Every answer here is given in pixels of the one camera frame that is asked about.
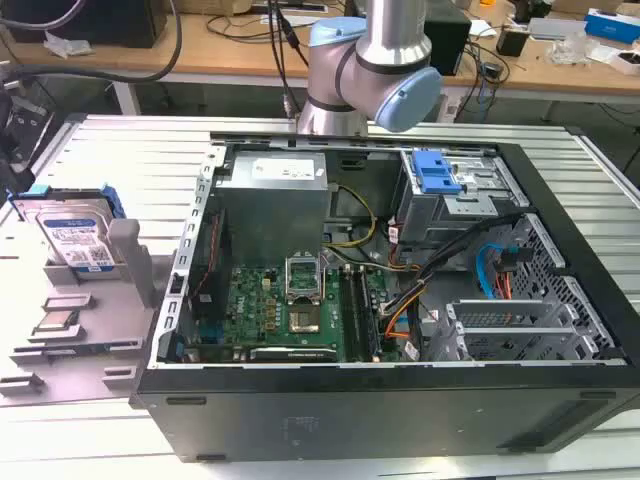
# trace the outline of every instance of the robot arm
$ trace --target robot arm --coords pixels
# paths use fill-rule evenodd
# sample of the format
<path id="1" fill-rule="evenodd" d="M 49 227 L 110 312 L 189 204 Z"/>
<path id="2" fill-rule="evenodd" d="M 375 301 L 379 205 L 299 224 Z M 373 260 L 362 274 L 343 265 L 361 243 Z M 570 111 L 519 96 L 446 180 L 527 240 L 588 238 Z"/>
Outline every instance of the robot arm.
<path id="1" fill-rule="evenodd" d="M 368 0 L 366 21 L 317 22 L 298 132 L 365 136 L 368 118 L 392 132 L 421 121 L 442 86 L 438 71 L 428 67 L 427 6 L 426 0 Z"/>

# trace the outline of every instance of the white table leg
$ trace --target white table leg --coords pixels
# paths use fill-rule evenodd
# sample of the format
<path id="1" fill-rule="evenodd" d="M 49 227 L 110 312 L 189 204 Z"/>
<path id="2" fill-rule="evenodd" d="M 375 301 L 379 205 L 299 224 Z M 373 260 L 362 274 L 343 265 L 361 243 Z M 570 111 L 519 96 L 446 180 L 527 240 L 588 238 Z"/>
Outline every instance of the white table leg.
<path id="1" fill-rule="evenodd" d="M 118 104 L 123 115 L 140 115 L 140 104 L 136 95 L 136 89 L 130 83 L 113 82 L 116 90 Z"/>
<path id="2" fill-rule="evenodd" d="M 445 91 L 438 111 L 438 123 L 454 123 L 463 98 L 462 93 Z"/>

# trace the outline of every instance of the black electronic device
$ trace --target black electronic device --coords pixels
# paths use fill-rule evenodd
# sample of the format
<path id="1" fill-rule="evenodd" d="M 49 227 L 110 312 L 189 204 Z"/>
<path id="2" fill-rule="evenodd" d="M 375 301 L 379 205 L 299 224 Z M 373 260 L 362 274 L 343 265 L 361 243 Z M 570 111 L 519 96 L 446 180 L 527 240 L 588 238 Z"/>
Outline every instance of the black electronic device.
<path id="1" fill-rule="evenodd" d="M 509 0 L 516 7 L 514 20 L 517 23 L 529 23 L 532 18 L 544 18 L 551 11 L 547 0 Z"/>
<path id="2" fill-rule="evenodd" d="M 43 23 L 59 18 L 75 0 L 5 0 L 2 15 L 9 20 Z M 88 0 L 69 23 L 51 30 L 68 40 L 91 44 L 151 48 L 167 22 L 162 0 Z M 42 42 L 44 32 L 11 29 L 17 42 Z"/>
<path id="3" fill-rule="evenodd" d="M 528 38 L 529 32 L 503 29 L 496 44 L 496 51 L 507 57 L 519 57 Z"/>
<path id="4" fill-rule="evenodd" d="M 432 44 L 430 64 L 441 75 L 455 75 L 467 43 L 471 20 L 451 0 L 430 0 L 424 33 Z"/>
<path id="5" fill-rule="evenodd" d="M 165 295 L 136 394 L 181 460 L 554 452 L 637 408 L 638 313 L 519 146 L 210 146 L 229 172 L 198 179 L 189 291 Z"/>

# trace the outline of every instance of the yellow wire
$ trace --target yellow wire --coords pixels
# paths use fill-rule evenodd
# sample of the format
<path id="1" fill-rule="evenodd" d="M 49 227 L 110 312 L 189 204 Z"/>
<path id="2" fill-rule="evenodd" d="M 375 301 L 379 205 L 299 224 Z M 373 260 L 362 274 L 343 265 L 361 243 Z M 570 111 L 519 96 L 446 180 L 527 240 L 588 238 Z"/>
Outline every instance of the yellow wire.
<path id="1" fill-rule="evenodd" d="M 369 212 L 369 216 L 371 217 L 371 226 L 369 227 L 369 231 L 367 232 L 367 234 L 363 238 L 361 238 L 359 240 L 353 240 L 351 242 L 325 243 L 324 246 L 325 247 L 338 247 L 338 248 L 357 247 L 358 245 L 362 245 L 363 243 L 368 242 L 369 239 L 371 237 L 373 237 L 373 234 L 376 231 L 376 216 L 373 214 L 373 210 L 371 210 L 371 208 L 369 207 L 369 204 L 367 202 L 365 202 L 364 198 L 362 198 L 355 190 L 353 190 L 353 189 L 351 189 L 351 188 L 349 188 L 349 187 L 347 187 L 345 185 L 340 185 L 340 184 L 338 184 L 338 187 L 345 189 L 351 195 L 356 197 L 358 199 L 358 201 L 360 203 L 362 203 L 362 205 L 364 205 L 364 208 L 367 209 L 367 211 Z"/>
<path id="2" fill-rule="evenodd" d="M 384 332 L 385 337 L 389 336 L 389 334 L 392 333 L 391 329 L 396 324 L 396 321 L 398 320 L 398 317 L 400 316 L 400 314 L 404 312 L 409 307 L 409 305 L 411 305 L 416 300 L 416 298 L 422 295 L 426 289 L 427 287 L 424 287 L 422 290 L 419 290 L 414 296 L 412 296 L 409 300 L 407 300 L 404 303 L 404 305 L 402 305 L 402 307 L 398 309 L 396 313 L 393 314 L 393 317 L 391 317 L 391 321 L 389 322 L 389 326 L 387 327 L 387 330 Z"/>

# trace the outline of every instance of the aluminum extrusion table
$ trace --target aluminum extrusion table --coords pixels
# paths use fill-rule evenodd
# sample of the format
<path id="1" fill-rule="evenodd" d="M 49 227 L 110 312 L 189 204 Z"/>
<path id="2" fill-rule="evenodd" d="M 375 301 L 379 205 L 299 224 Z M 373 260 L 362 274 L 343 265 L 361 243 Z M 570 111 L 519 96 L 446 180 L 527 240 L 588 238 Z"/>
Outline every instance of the aluminum extrusion table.
<path id="1" fill-rule="evenodd" d="M 57 187 L 108 181 L 128 216 L 140 221 L 141 243 L 152 255 L 170 255 L 188 214 L 209 132 L 292 130 L 285 120 L 89 116 L 62 127 L 34 173 L 39 183 Z M 376 128 L 371 133 L 389 135 Z M 423 124 L 404 135 L 521 145 L 640 312 L 640 193 L 587 138 L 561 127 L 446 124 Z M 39 298 L 46 292 L 41 256 L 35 253 L 39 241 L 29 227 L 18 222 L 8 205 L 0 209 L 0 369 L 8 362 L 4 353 L 41 315 Z M 0 436 L 0 471 L 15 469 L 30 478 L 38 473 L 75 478 L 88 471 L 100 478 L 161 471 L 191 480 L 640 478 L 640 411 L 610 420 L 556 454 L 505 457 L 182 464 L 147 412 L 131 410 L 126 399 L 0 409 Z M 569 472 L 585 473 L 574 477 Z"/>

